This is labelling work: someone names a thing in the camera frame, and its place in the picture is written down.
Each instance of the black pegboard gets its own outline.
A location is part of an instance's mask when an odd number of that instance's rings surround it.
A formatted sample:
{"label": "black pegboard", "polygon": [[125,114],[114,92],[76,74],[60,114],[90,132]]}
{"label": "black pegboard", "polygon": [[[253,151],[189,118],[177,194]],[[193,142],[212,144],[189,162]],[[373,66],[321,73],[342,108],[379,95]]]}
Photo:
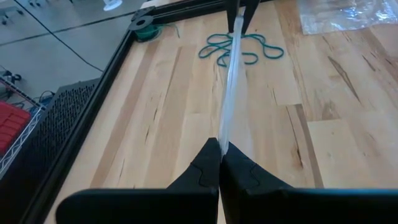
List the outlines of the black pegboard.
{"label": "black pegboard", "polygon": [[65,141],[71,135],[98,81],[78,82],[59,88],[0,180],[1,223],[19,222],[30,207],[64,153]]}

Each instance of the gray floor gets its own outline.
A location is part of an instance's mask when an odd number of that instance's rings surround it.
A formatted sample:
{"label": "gray floor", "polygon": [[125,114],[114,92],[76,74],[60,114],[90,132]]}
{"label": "gray floor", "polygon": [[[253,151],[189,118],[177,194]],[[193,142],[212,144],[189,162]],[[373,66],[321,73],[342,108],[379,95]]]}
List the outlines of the gray floor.
{"label": "gray floor", "polygon": [[[42,7],[19,1],[85,60],[103,70],[132,15],[73,27],[134,12],[146,0],[124,0],[122,6],[109,12],[102,10],[102,0],[74,0],[73,4],[69,0],[39,0]],[[14,4],[10,0],[0,3],[0,7]],[[23,81],[17,84],[21,90],[35,97],[45,90],[56,91],[60,86],[100,77],[101,72],[82,62],[53,36],[46,35],[46,30],[28,13],[10,16],[8,25],[0,25],[0,65],[22,75]]]}

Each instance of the tangled green cord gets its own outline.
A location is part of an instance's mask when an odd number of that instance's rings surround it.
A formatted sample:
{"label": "tangled green cord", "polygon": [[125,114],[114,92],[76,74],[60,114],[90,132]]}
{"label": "tangled green cord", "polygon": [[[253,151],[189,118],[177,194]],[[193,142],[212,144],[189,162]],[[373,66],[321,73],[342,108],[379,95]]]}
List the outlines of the tangled green cord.
{"label": "tangled green cord", "polygon": [[[158,36],[162,34],[162,30],[164,27],[174,27],[175,30],[177,31],[177,35],[180,38],[180,32],[178,31],[178,27],[175,24],[159,24],[159,25],[149,25],[141,30],[136,31],[136,35],[138,37],[139,42],[146,42],[150,40],[156,39]],[[149,38],[151,35],[154,33],[157,34],[153,38]]]}
{"label": "tangled green cord", "polygon": [[[226,40],[212,40],[214,38],[220,38],[220,37],[221,38],[225,38],[226,37],[227,39]],[[257,40],[261,44],[262,53],[264,54],[264,56],[266,58],[278,59],[278,58],[281,58],[285,54],[285,51],[283,50],[282,47],[272,46],[272,45],[266,44],[266,38],[263,35],[260,35],[260,34],[247,34],[247,35],[243,34],[241,36],[241,38],[242,39],[255,39],[255,40]],[[224,53],[217,58],[217,65],[219,65],[221,67],[227,67],[226,62],[224,61],[224,58],[230,56],[231,49],[228,48],[228,47],[232,45],[232,39],[233,38],[229,34],[213,34],[213,35],[210,35],[206,39],[206,43],[208,45],[205,46],[204,48],[202,48],[199,51],[199,53],[198,53],[199,58],[207,58],[211,54],[213,54],[213,53],[215,53],[215,52],[217,52],[219,50],[224,50]],[[266,52],[267,48],[268,49],[277,50],[277,51],[280,52],[280,54],[269,55]],[[242,52],[242,55],[250,56],[250,57],[254,58],[254,60],[252,60],[252,61],[245,61],[244,63],[246,65],[254,65],[259,60],[258,55],[253,53],[253,52]]]}

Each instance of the transparent plastic strip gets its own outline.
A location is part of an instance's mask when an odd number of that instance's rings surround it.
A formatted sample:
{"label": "transparent plastic strip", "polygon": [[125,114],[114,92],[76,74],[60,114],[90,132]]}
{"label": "transparent plastic strip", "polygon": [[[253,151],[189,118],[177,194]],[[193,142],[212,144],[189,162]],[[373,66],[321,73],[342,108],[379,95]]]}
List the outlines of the transparent plastic strip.
{"label": "transparent plastic strip", "polygon": [[221,108],[220,129],[218,133],[218,142],[221,148],[221,156],[228,151],[229,129],[234,113],[236,84],[239,75],[239,59],[241,55],[241,33],[243,26],[243,17],[238,16],[234,23],[234,33],[232,40],[232,50],[229,61],[228,76],[226,82],[226,91]]}

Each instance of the wooden table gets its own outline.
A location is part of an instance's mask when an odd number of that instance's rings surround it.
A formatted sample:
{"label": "wooden table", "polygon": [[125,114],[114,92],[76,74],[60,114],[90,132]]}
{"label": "wooden table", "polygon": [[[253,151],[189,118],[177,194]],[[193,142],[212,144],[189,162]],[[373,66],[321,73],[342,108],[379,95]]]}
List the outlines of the wooden table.
{"label": "wooden table", "polygon": [[[226,13],[176,25],[180,39],[168,27],[133,45],[46,223],[82,189],[168,186],[217,136],[225,70],[197,53]],[[277,0],[259,5],[254,32],[286,54],[246,66],[231,142],[295,187],[398,187],[398,26],[303,35],[295,1]]]}
{"label": "wooden table", "polygon": [[169,3],[179,2],[184,0],[150,0],[142,3],[141,9],[151,6],[163,6]]}

